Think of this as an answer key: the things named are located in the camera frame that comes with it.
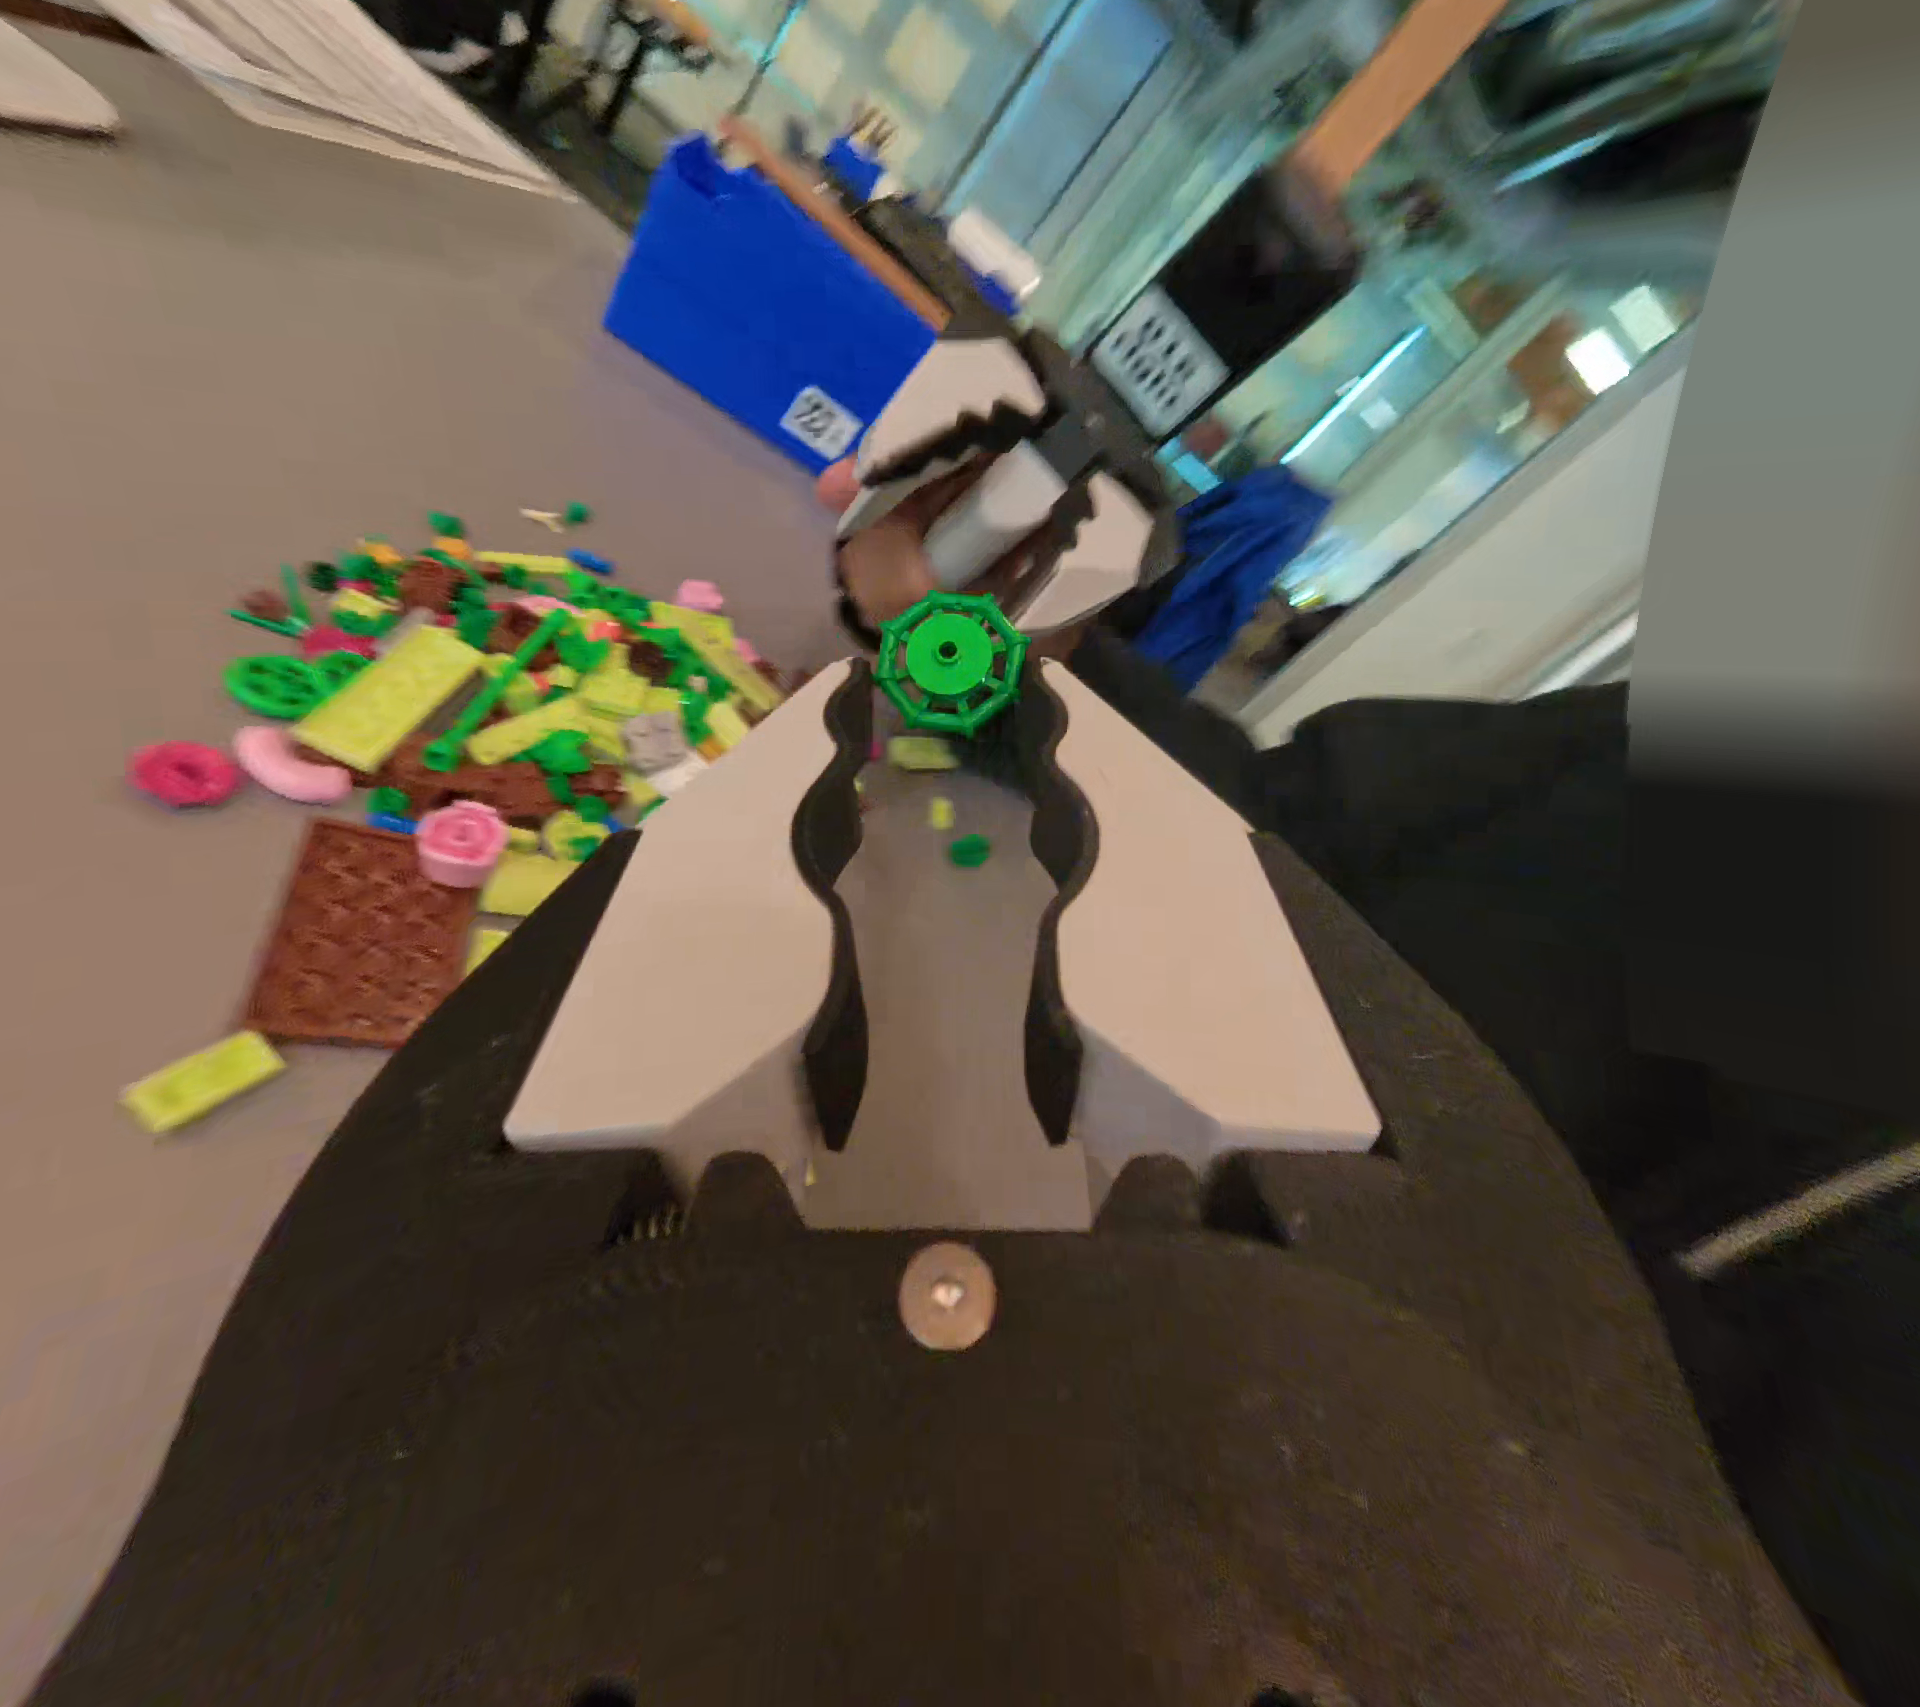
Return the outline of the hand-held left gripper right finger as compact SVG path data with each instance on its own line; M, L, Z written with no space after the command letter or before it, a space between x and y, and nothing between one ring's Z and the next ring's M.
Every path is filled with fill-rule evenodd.
M1367 1153L1381 1111L1247 819L1064 663L1023 687L1024 1083L1087 1155Z

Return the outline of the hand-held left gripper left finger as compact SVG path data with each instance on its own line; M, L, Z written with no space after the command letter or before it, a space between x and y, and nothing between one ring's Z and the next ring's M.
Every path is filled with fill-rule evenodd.
M648 817L506 1113L514 1149L848 1145L869 1009L838 881L873 737L869 663L833 663Z

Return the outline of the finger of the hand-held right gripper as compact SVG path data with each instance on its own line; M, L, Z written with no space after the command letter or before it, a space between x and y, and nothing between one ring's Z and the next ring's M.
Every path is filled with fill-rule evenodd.
M1114 471L1093 471L1068 493L1087 511L1048 533L1047 563L1017 591L1020 631L1064 631L1154 583L1181 555L1181 517L1162 491L1140 491Z
M859 489L836 537L854 537L948 473L1039 429L1048 395L1006 337L942 337L881 409L854 457Z

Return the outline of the black green round toy piece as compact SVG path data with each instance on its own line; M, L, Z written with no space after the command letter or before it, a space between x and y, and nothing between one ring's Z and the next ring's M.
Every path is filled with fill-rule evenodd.
M997 597L930 591L881 625L875 679L910 729L973 739L1018 703L1029 651Z

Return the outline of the pile of colourful toy bricks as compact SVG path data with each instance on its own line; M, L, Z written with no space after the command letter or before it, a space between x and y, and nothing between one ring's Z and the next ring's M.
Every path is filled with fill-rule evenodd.
M247 723L126 761L170 813L251 791L312 813L236 1033L120 1095L154 1139L274 1081L285 1047L410 1041L577 867L802 685L710 581L650 597L567 553L475 549L459 517L430 529L247 595L229 615L280 643L224 669Z

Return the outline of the person's right forearm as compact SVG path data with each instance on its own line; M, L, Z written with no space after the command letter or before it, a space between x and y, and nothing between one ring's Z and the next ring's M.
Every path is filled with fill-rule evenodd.
M1625 873L1625 681L1522 701L1362 697L1263 747L1111 633L1083 639L1070 659L1123 717L1351 899L1443 873L1525 883Z

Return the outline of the person's right hand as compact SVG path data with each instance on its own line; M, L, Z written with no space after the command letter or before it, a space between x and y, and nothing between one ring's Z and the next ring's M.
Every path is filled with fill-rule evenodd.
M854 625L881 629L939 589L925 553L925 535L954 499L970 491L978 467L981 461L970 461L918 485L884 517L836 547L833 571ZM1041 573L1043 551L1044 537L1033 533L1020 547L1000 555L993 569L973 579L967 591L995 595L1006 607L1012 605Z

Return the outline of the blue jacket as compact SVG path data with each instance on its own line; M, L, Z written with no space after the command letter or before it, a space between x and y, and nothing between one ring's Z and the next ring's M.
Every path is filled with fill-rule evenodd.
M1149 591L1132 647L1192 695L1320 533L1332 495L1284 465L1228 479L1179 511L1183 553Z

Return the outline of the wooden top background desk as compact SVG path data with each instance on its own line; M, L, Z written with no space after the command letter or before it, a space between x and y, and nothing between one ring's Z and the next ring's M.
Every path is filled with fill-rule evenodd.
M725 116L716 124L722 145L745 157L746 165L774 183L783 197L799 207L818 229L848 253L876 283L913 311L934 333L944 333L952 321L948 303L941 301L922 279L916 279L894 253L889 253L853 213L840 203L834 189L816 171L786 157L751 122Z

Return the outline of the blue plastic bin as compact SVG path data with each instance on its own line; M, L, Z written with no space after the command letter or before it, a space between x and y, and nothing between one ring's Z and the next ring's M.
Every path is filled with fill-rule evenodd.
M652 171L607 301L610 339L809 473L861 447L954 319L838 207L700 133Z

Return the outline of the person's black jacket torso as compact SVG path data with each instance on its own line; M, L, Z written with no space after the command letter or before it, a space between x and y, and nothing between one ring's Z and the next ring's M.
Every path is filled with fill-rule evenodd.
M1628 1039L1627 715L1623 681L1342 703L1254 749L1247 807L1542 1109L1793 1597L1867 1703L1917 1703L1917 1131Z

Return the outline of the white printed sheet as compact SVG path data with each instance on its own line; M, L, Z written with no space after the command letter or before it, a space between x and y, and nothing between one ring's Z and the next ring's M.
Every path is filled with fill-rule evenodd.
M88 2L255 126L572 199L353 0Z

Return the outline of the white stand base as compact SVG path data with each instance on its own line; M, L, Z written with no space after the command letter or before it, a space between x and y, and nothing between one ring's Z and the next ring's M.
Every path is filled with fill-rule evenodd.
M118 137L125 118L82 74L13 22L2 22L2 129Z

